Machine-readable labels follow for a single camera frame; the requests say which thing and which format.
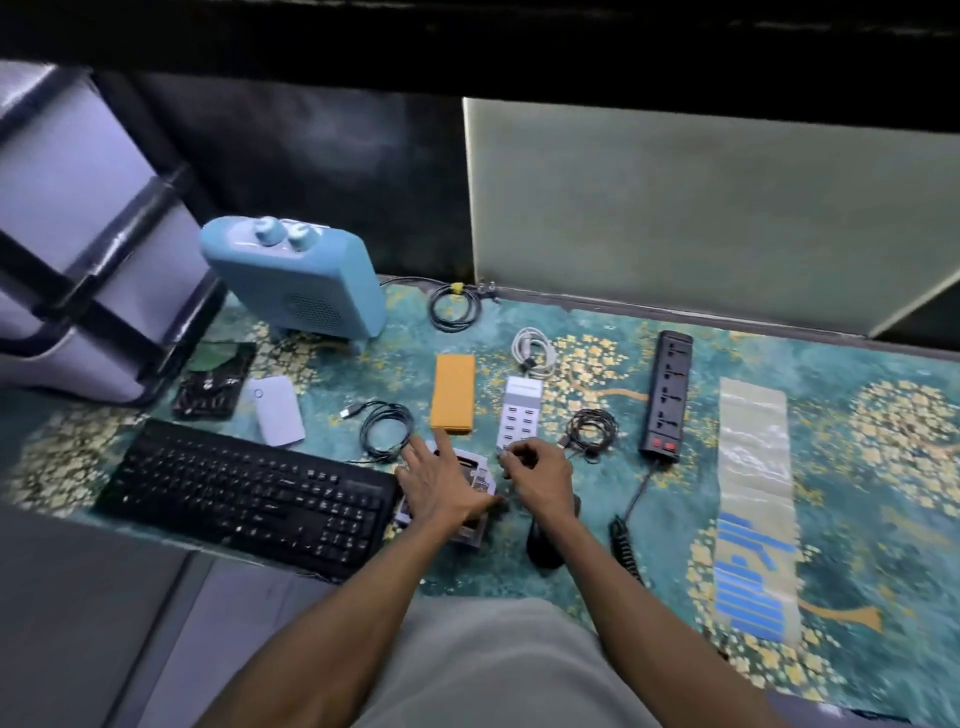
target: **black mouse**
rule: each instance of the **black mouse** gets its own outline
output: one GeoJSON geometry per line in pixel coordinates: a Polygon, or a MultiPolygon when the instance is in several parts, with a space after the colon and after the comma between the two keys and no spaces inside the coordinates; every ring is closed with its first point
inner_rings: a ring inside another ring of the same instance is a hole
{"type": "MultiPolygon", "coordinates": [[[[580,496],[573,497],[573,512],[580,518],[580,496]]],[[[550,543],[550,539],[536,521],[530,524],[530,533],[527,534],[527,556],[538,569],[553,570],[564,565],[563,556],[550,543]]]]}

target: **person's right hand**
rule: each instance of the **person's right hand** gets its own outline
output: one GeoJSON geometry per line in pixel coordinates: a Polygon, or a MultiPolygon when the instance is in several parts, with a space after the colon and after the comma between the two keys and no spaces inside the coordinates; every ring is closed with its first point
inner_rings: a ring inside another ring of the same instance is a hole
{"type": "Polygon", "coordinates": [[[513,480],[520,502],[540,525],[573,516],[573,466],[556,445],[532,437],[500,453],[500,464],[513,480]]]}

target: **desk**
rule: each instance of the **desk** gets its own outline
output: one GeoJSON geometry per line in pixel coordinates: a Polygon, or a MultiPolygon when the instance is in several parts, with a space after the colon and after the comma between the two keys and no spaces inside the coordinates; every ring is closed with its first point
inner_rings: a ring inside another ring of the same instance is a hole
{"type": "MultiPolygon", "coordinates": [[[[307,439],[297,449],[346,460],[360,455],[362,418],[340,422],[345,403],[402,401],[426,432],[438,352],[476,354],[475,429],[454,442],[492,455],[505,379],[516,370],[511,340],[521,327],[542,329],[562,366],[547,382],[541,436],[559,438],[570,414],[593,404],[622,427],[600,464],[575,461],[581,520],[606,542],[609,519],[641,475],[635,448],[657,332],[689,333],[696,344],[683,461],[656,476],[631,523],[647,583],[686,621],[710,624],[719,381],[781,389],[801,529],[803,641],[794,650],[736,632],[717,639],[759,686],[930,725],[960,722],[960,364],[509,301],[485,302],[475,327],[443,334],[427,323],[418,289],[391,288],[388,306],[387,328],[359,359],[305,335],[271,345],[267,327],[233,299],[206,339],[258,342],[253,374],[285,374],[300,392],[307,439]]],[[[171,398],[150,414],[169,418],[171,398]]],[[[90,520],[89,505],[147,413],[71,404],[46,416],[41,406],[53,405],[37,399],[31,408],[38,422],[24,435],[10,498],[90,520]]],[[[230,422],[203,426],[258,440],[247,404],[230,422]]],[[[566,570],[541,575],[527,560],[529,521],[511,500],[481,551],[448,547],[421,590],[541,596],[588,622],[566,570]]]]}

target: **black keyboard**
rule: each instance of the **black keyboard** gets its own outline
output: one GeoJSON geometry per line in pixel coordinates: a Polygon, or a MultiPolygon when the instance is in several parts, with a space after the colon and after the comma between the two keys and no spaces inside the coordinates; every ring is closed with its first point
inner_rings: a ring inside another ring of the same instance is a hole
{"type": "Polygon", "coordinates": [[[343,581],[396,493],[388,473],[149,420],[93,508],[343,581]]]}

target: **coiled white cable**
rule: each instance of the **coiled white cable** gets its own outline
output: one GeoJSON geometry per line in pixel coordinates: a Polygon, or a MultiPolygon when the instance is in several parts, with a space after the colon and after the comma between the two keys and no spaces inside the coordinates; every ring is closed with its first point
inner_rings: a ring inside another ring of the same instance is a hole
{"type": "Polygon", "coordinates": [[[557,366],[557,350],[553,348],[546,334],[538,328],[526,327],[518,331],[514,343],[510,346],[510,353],[520,365],[520,369],[534,379],[547,379],[557,366]],[[540,349],[543,354],[540,364],[534,357],[534,348],[540,349]]]}

